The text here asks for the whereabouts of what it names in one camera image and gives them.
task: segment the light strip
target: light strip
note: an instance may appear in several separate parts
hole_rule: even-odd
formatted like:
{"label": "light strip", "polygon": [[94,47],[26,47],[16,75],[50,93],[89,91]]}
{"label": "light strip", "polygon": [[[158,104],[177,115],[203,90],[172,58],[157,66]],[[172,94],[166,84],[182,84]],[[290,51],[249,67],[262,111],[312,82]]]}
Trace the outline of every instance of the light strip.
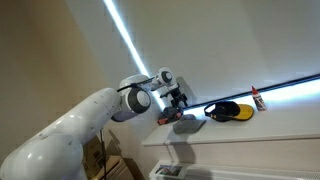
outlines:
{"label": "light strip", "polygon": [[[313,80],[301,84],[296,84],[293,86],[288,86],[284,88],[279,88],[267,92],[260,93],[263,100],[268,104],[268,102],[279,102],[279,101],[295,101],[298,99],[312,98],[312,96],[319,96],[320,94],[320,80]],[[241,98],[231,99],[236,103],[248,104],[255,106],[254,101],[251,96],[245,96]],[[203,107],[197,107],[194,109],[188,109],[184,111],[185,114],[194,114],[197,118],[204,117]]]}
{"label": "light strip", "polygon": [[[103,0],[103,2],[105,3],[107,9],[109,10],[111,17],[112,17],[113,21],[115,22],[122,38],[126,42],[128,48],[129,48],[129,51],[133,57],[133,60],[136,63],[140,73],[150,77],[147,69],[145,68],[144,64],[142,63],[142,60],[141,60],[136,48],[134,47],[134,45],[132,43],[132,40],[128,34],[127,29],[123,25],[123,21],[120,18],[120,15],[119,15],[118,11],[116,10],[115,5],[113,4],[112,0]],[[165,108],[165,105],[164,105],[163,101],[161,99],[159,99],[159,97],[160,97],[159,93],[155,91],[152,94],[153,94],[155,100],[157,101],[158,105],[160,106],[161,110],[163,110]]]}

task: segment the white shelf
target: white shelf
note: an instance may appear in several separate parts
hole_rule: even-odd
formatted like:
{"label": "white shelf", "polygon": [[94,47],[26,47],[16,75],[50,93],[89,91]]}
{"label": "white shelf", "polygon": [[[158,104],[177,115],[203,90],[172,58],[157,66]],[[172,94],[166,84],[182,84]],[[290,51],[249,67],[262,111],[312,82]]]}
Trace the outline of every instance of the white shelf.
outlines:
{"label": "white shelf", "polygon": [[207,119],[194,134],[175,134],[174,123],[157,127],[144,146],[237,141],[320,138],[320,98],[316,96],[267,102],[268,110],[255,112],[245,122],[219,123]]}

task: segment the yellow and black object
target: yellow and black object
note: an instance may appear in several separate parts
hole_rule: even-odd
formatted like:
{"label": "yellow and black object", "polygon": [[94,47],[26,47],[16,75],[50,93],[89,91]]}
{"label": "yellow and black object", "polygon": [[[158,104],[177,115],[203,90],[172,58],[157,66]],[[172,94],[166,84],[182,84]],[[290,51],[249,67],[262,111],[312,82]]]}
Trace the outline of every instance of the yellow and black object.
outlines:
{"label": "yellow and black object", "polygon": [[[211,112],[207,112],[206,110],[212,106],[215,106],[215,108]],[[237,104],[233,101],[221,101],[206,106],[204,108],[204,114],[218,122],[227,122],[230,120],[246,121],[253,116],[254,110],[247,104]]]}

